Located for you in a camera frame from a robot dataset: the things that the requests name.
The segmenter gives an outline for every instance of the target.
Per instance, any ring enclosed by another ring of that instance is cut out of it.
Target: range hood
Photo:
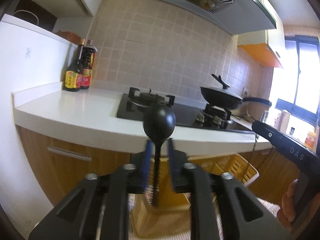
[[[276,28],[259,0],[161,0],[191,11],[231,35]]]

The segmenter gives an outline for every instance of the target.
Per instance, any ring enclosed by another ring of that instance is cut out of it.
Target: black glass cooktop
[[[241,133],[254,133],[250,129],[244,127],[243,125],[237,122],[229,123],[226,128],[221,128],[218,125],[212,125],[212,124],[201,124],[196,121],[196,116],[202,111],[202,109],[197,107],[185,106],[185,105],[174,103],[174,105],[172,106],[172,109],[176,115],[177,126],[208,129],[208,130],[223,130],[223,131],[241,132]],[[122,118],[122,119],[142,121],[143,110],[144,110],[143,107],[137,106],[131,103],[130,101],[128,101],[128,94],[123,94],[116,117]]]

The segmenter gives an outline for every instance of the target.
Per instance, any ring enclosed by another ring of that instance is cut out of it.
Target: ceiling
[[[269,0],[283,24],[320,27],[320,21],[307,0]]]

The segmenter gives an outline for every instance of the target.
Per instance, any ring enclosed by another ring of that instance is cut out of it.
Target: screw
[[[196,168],[196,165],[194,165],[193,163],[185,163],[183,167],[187,170],[192,170]]]
[[[233,174],[231,172],[224,172],[221,174],[223,179],[233,179]]]
[[[134,165],[132,163],[127,163],[127,164],[123,165],[122,168],[127,171],[133,171],[136,168],[136,165]]]
[[[85,176],[85,178],[86,178],[87,180],[96,180],[96,179],[98,178],[98,175],[95,174],[95,173],[88,173],[88,174]]]

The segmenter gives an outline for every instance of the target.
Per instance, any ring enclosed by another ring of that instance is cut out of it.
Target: window
[[[317,122],[320,96],[320,46],[318,37],[285,38],[284,69],[275,69],[271,101],[312,125]]]

